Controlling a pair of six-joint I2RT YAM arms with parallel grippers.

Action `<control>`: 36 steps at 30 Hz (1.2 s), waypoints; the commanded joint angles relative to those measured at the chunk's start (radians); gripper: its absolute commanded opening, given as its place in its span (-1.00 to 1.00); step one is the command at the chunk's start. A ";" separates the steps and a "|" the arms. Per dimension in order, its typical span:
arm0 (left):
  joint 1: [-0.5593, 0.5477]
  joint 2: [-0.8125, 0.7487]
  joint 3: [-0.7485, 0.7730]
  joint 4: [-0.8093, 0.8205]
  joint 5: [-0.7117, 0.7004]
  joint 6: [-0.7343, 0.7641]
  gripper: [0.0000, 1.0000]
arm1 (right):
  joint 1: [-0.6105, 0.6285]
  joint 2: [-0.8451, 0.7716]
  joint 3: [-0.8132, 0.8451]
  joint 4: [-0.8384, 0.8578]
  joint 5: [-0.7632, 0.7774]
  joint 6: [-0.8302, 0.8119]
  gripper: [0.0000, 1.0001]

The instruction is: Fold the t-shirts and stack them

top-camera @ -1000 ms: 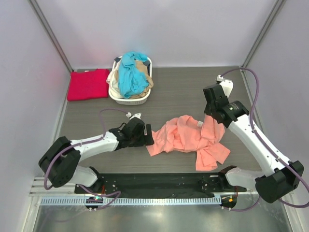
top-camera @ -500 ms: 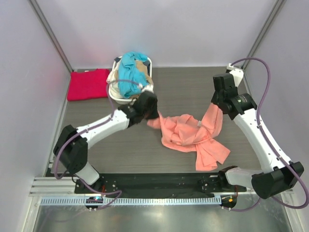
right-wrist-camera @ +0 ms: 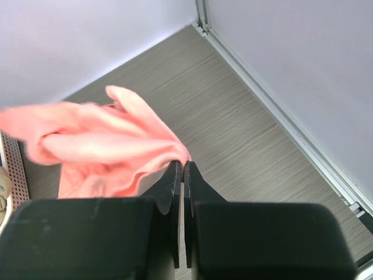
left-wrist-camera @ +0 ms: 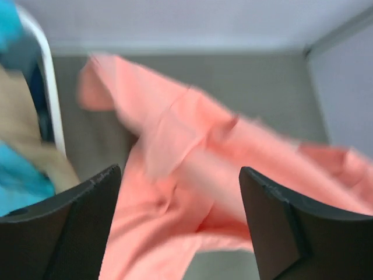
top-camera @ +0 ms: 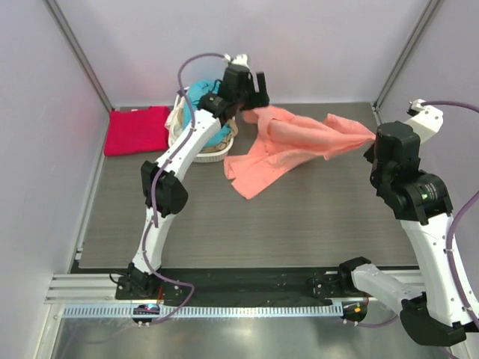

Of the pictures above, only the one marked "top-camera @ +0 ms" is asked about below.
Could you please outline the salmon pink t-shirt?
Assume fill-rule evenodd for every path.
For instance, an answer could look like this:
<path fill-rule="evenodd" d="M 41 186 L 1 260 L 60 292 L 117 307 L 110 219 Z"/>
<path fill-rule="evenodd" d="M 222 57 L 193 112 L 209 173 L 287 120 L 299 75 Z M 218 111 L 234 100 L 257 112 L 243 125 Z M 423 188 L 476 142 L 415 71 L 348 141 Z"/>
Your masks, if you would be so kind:
<path fill-rule="evenodd" d="M 360 122 L 335 114 L 318 121 L 269 105 L 245 111 L 243 119 L 257 127 L 257 137 L 246 154 L 225 157 L 224 172 L 247 200 L 305 162 L 329 160 L 375 140 Z"/>

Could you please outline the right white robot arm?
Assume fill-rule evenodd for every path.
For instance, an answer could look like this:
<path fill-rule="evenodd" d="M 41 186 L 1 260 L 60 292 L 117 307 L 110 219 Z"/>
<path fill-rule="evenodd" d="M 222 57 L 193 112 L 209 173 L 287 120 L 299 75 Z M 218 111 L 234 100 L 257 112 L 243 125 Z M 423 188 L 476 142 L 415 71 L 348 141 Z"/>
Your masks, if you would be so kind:
<path fill-rule="evenodd" d="M 400 282 L 364 257 L 339 265 L 337 285 L 345 295 L 364 292 L 392 309 L 415 343 L 451 347 L 478 330 L 478 300 L 457 247 L 458 217 L 447 187 L 419 168 L 421 143 L 408 123 L 384 123 L 364 156 L 373 165 L 370 182 L 377 196 L 412 244 L 424 289 Z"/>

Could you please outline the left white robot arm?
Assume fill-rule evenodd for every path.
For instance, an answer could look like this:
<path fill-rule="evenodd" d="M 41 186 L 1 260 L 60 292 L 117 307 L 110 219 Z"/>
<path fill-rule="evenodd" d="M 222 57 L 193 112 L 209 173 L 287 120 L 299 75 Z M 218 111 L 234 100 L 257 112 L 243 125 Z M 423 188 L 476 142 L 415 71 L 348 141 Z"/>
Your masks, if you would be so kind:
<path fill-rule="evenodd" d="M 183 179 L 205 144 L 238 111 L 266 107 L 269 96 L 262 72 L 251 73 L 241 64 L 229 64 L 216 92 L 203 95 L 191 109 L 190 123 L 172 147 L 155 162 L 141 166 L 146 219 L 138 250 L 118 278 L 117 299 L 149 299 L 164 279 L 162 252 L 171 224 L 189 199 Z"/>

